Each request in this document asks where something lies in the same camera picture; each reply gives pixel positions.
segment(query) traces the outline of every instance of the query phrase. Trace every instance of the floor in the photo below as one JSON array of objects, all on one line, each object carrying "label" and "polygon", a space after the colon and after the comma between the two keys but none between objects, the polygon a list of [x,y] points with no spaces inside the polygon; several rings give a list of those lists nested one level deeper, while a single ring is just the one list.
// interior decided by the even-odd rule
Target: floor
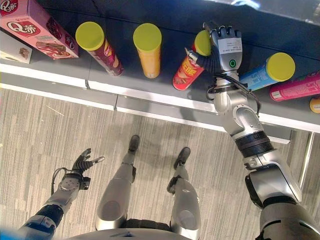
[{"label": "floor", "polygon": [[[88,170],[89,190],[81,191],[56,231],[67,238],[94,231],[95,212],[108,181],[125,155],[131,135],[141,138],[135,158],[129,218],[169,223],[173,196],[166,191],[173,163],[184,146],[199,199],[201,239],[249,240],[259,234],[260,210],[249,198],[242,156],[223,132],[172,123],[76,103],[1,90],[0,225],[19,228],[50,196],[51,176],[71,168],[78,155],[106,160]],[[273,144],[301,175],[308,132],[294,131],[292,142]],[[303,187],[303,204],[320,223],[320,134],[316,134]]]}]

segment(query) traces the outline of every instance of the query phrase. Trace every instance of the pink chip can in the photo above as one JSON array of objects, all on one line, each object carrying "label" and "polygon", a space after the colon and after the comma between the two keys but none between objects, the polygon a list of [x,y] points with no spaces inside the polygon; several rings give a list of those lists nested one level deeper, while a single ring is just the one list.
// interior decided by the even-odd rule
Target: pink chip can
[{"label": "pink chip can", "polygon": [[320,94],[320,70],[273,85],[269,94],[277,102]]}]

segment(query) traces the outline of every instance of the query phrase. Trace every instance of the pink snack box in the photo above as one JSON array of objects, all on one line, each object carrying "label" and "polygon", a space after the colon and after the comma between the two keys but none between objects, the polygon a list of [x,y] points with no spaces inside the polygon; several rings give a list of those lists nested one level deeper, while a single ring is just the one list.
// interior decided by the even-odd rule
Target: pink snack box
[{"label": "pink snack box", "polygon": [[53,59],[78,58],[77,42],[36,0],[0,0],[0,26]]}]

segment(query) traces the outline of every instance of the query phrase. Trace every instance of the potato chip can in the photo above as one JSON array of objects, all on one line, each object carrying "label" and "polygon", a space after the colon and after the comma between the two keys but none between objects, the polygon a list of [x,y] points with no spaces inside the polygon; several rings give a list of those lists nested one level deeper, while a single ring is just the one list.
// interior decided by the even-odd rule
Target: potato chip can
[{"label": "potato chip can", "polygon": [[[203,56],[211,54],[209,34],[206,30],[202,30],[196,35],[192,50]],[[186,90],[203,71],[203,67],[200,67],[194,60],[186,56],[175,73],[172,84],[177,90]]]}]

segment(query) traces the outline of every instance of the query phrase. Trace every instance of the box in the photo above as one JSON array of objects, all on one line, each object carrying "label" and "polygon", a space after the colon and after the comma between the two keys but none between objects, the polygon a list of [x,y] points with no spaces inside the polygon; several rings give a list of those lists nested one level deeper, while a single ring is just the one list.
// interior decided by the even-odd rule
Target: box
[{"label": "box", "polygon": [[0,31],[0,58],[28,64],[32,48]]},{"label": "box", "polygon": [[0,26],[53,59],[78,57],[78,44],[36,0],[0,0]]}]

